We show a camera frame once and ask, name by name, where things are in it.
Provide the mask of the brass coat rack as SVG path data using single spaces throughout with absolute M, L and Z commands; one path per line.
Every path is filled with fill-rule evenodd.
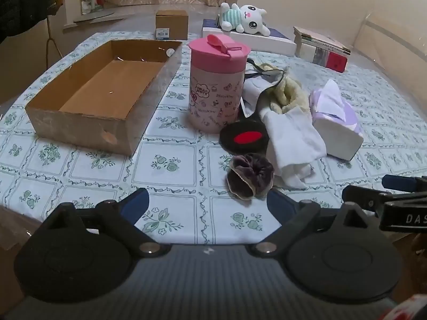
M 57 54 L 59 55 L 59 58 L 62 59 L 63 58 L 63 54 L 62 51 L 60 51 L 56 40 L 54 39 L 53 35 L 52 35 L 52 28 L 51 28 L 51 23 L 50 23 L 50 19 L 49 17 L 46 18 L 46 30 L 48 33 L 48 38 L 46 40 L 46 55 L 45 55 L 45 59 L 46 59 L 46 69 L 48 69 L 50 67 L 49 65 L 49 45 L 52 43 L 54 46 L 54 49 L 56 50 Z

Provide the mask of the white flat box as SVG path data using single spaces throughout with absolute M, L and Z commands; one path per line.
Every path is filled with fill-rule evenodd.
M 262 51 L 285 56 L 294 56 L 296 44 L 289 38 L 265 37 L 260 34 L 250 35 L 247 33 L 237 33 L 236 31 L 226 32 L 221 28 L 202 27 L 202 37 L 208 35 L 227 35 L 234 41 L 243 43 L 251 48 L 252 51 Z

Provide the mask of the white bunny plush toy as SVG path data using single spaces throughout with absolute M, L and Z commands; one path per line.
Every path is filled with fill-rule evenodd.
M 223 2 L 220 6 L 219 26 L 223 31 L 236 31 L 250 35 L 260 34 L 269 37 L 270 29 L 265 25 L 263 18 L 267 15 L 265 9 L 253 5 L 239 7 L 233 3 Z

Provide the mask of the cream fluffy plush hat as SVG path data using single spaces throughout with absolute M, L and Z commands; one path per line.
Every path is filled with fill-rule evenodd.
M 268 89 L 270 109 L 278 114 L 285 114 L 293 108 L 300 108 L 306 116 L 310 115 L 308 95 L 301 84 L 290 75 L 285 74 L 282 80 Z

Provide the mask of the pink lidded tumbler cup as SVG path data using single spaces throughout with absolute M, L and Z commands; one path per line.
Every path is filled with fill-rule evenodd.
M 189 120 L 217 134 L 238 117 L 250 48 L 227 35 L 199 38 L 190 48 Z

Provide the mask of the black red round pad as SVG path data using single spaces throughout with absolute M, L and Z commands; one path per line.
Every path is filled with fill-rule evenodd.
M 220 145 L 229 153 L 264 153 L 269 137 L 260 121 L 245 119 L 226 125 L 219 133 Z

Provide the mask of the stack of books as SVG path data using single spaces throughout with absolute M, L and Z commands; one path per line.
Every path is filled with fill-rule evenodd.
M 296 44 L 295 56 L 339 73 L 346 69 L 351 50 L 328 36 L 293 27 Z

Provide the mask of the white cloth socks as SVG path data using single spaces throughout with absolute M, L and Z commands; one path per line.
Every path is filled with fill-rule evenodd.
M 298 107 L 284 114 L 263 108 L 259 116 L 268 133 L 266 158 L 274 175 L 288 189 L 305 189 L 311 163 L 326 156 L 326 145 L 312 120 Z

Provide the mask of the black puffer jacket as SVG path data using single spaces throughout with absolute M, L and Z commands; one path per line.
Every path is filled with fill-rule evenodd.
M 46 19 L 49 0 L 0 0 L 1 42 Z

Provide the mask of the purple velvet scrunchie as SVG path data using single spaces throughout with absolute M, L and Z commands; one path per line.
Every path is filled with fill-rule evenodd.
M 241 200 L 265 197 L 273 186 L 274 167 L 262 155 L 248 153 L 235 155 L 229 164 L 227 185 Z

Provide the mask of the open cardboard tray box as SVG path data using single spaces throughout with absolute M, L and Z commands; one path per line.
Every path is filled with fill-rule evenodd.
M 180 68 L 179 41 L 108 41 L 26 105 L 39 137 L 131 156 Z

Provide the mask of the purple tissue pack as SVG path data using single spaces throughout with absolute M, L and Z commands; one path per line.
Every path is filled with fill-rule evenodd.
M 309 97 L 313 126 L 332 157 L 351 161 L 364 139 L 361 125 L 351 104 L 341 96 L 338 84 L 329 79 Z

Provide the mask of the small closed cardboard box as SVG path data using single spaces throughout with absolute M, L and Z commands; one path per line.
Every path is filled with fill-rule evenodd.
M 156 13 L 155 39 L 186 41 L 188 20 L 185 10 L 159 10 Z

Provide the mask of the blue flat box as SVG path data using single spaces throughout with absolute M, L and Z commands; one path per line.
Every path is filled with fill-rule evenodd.
M 209 28 L 221 28 L 220 26 L 218 26 L 218 22 L 216 19 L 204 19 L 203 20 L 203 27 L 209 27 Z M 269 29 L 271 34 L 270 36 L 272 37 L 278 37 L 278 38 L 286 38 L 287 36 L 285 36 L 284 34 L 282 34 L 281 32 L 279 32 L 278 30 L 274 29 L 274 28 L 270 28 Z

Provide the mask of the floral green tablecloth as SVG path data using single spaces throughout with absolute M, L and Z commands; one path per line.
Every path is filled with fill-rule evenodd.
M 190 50 L 131 157 L 80 149 L 40 139 L 25 106 L 70 64 L 112 40 L 150 38 L 149 33 L 96 33 L 37 78 L 1 119 L 1 204 L 44 220 L 62 202 L 93 207 L 121 200 L 143 187 L 148 211 L 137 227 L 167 243 L 223 244 L 257 241 L 279 227 L 264 199 L 242 202 L 226 184 L 230 154 L 216 135 L 187 123 Z M 304 90 L 334 80 L 355 109 L 363 144 L 349 162 L 321 158 L 294 200 L 312 199 L 322 207 L 340 207 L 350 184 L 380 189 L 386 174 L 426 174 L 426 122 L 379 73 L 350 64 L 345 72 L 302 59 L 252 52 L 258 63 L 289 68 Z

